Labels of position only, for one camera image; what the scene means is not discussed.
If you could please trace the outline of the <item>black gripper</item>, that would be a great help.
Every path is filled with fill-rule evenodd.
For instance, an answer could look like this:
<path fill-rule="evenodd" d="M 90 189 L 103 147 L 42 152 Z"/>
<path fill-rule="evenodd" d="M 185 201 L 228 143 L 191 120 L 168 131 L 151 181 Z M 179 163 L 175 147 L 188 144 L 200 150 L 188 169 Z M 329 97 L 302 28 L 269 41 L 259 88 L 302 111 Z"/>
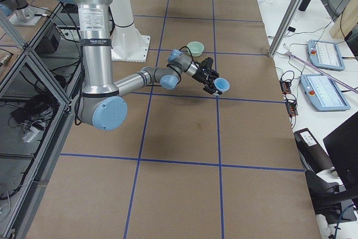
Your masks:
<path fill-rule="evenodd" d="M 216 93 L 214 81 L 219 77 L 219 73 L 213 69 L 214 60 L 211 57 L 205 58 L 202 62 L 194 61 L 197 71 L 192 76 L 205 86 L 203 90 L 209 94 Z"/>

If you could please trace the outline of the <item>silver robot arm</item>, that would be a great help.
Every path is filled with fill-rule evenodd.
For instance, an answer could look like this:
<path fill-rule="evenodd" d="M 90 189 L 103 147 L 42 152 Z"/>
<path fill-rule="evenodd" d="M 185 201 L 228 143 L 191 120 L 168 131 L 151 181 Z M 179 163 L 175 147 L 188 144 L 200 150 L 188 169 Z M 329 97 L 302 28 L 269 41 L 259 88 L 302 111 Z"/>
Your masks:
<path fill-rule="evenodd" d="M 204 85 L 204 90 L 220 95 L 219 74 L 210 58 L 196 62 L 175 49 L 165 68 L 145 67 L 119 81 L 114 81 L 112 62 L 143 53 L 150 38 L 134 26 L 130 0 L 58 0 L 74 3 L 79 16 L 79 44 L 85 82 L 81 86 L 74 111 L 77 119 L 101 130 L 113 130 L 126 118 L 124 96 L 147 85 L 160 84 L 172 90 L 183 73 Z"/>

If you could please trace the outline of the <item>neighbouring grey robot arm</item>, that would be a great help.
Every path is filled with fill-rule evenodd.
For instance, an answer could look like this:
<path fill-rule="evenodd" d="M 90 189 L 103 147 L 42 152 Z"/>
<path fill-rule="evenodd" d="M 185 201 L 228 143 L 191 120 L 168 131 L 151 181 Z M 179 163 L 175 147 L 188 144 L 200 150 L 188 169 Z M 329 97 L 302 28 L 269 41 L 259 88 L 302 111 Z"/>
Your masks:
<path fill-rule="evenodd" d="M 27 0 L 1 0 L 1 11 L 14 26 L 34 27 L 42 16 Z"/>

